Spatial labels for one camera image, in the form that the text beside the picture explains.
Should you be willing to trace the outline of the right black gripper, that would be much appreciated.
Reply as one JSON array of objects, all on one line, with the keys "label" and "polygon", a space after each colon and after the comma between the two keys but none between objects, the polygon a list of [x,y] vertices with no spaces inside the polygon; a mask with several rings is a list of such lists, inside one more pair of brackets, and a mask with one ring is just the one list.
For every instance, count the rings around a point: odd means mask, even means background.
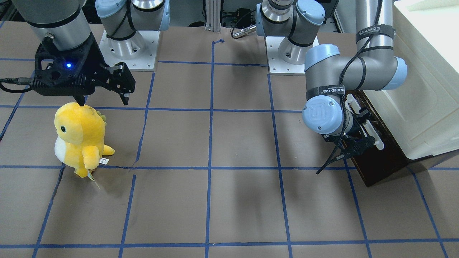
[{"label": "right black gripper", "polygon": [[58,50],[54,40],[45,36],[36,51],[35,64],[31,89],[40,95],[72,96],[81,107],[96,86],[102,87],[107,82],[109,90],[118,93],[125,106],[136,89],[126,63],[108,67],[93,34],[80,46],[67,51]]}]

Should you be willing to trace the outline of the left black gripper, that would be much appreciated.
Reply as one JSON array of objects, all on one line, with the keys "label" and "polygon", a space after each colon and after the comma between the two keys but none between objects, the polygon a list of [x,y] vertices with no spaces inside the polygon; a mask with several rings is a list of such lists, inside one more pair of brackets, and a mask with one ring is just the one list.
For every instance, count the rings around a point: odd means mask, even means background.
[{"label": "left black gripper", "polygon": [[343,158],[351,158],[354,156],[362,155],[367,149],[370,149],[375,144],[375,138],[366,134],[361,127],[363,119],[358,118],[354,113],[347,110],[347,117],[352,118],[352,126],[349,131],[344,134],[340,142],[339,149],[341,153],[333,158],[333,160],[340,160]]}]

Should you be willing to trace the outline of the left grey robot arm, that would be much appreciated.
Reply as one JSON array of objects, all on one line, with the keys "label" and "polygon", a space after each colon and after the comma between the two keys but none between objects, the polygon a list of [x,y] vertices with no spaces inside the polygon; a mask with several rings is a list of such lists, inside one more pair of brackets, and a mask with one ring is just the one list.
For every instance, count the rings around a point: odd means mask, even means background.
[{"label": "left grey robot arm", "polygon": [[336,0],[264,0],[256,8],[259,36],[285,37],[300,48],[306,77],[303,122],[312,131],[335,144],[332,161],[356,156],[370,148],[372,136],[352,139],[361,131],[357,115],[346,109],[348,90],[393,90],[405,81],[407,65],[395,57],[392,0],[356,2],[355,44],[352,57],[340,54],[338,46],[313,46],[320,26],[337,5]]}]

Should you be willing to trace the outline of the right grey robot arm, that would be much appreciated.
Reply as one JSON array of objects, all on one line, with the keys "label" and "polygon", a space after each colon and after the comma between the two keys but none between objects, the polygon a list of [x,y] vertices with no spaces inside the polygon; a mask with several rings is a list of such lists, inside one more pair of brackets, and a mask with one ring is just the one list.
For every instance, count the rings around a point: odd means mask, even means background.
[{"label": "right grey robot arm", "polygon": [[14,0],[13,4],[41,40],[32,78],[5,79],[29,85],[44,96],[70,96],[79,105],[103,87],[123,105],[135,91],[131,69],[153,69],[157,40],[146,32],[166,31],[168,0],[97,0],[95,8],[105,36],[97,43],[80,0]]}]

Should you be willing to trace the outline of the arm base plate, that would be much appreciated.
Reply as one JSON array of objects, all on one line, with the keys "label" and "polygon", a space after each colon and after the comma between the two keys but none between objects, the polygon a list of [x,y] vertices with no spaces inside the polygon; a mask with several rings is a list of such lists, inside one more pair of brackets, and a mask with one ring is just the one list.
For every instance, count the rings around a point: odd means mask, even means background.
[{"label": "arm base plate", "polygon": [[319,44],[317,37],[307,47],[296,46],[287,37],[265,37],[265,43],[270,75],[303,77],[306,52]]},{"label": "arm base plate", "polygon": [[109,66],[124,62],[131,71],[155,71],[161,32],[137,31],[127,40],[107,38],[103,32],[99,48]]}]

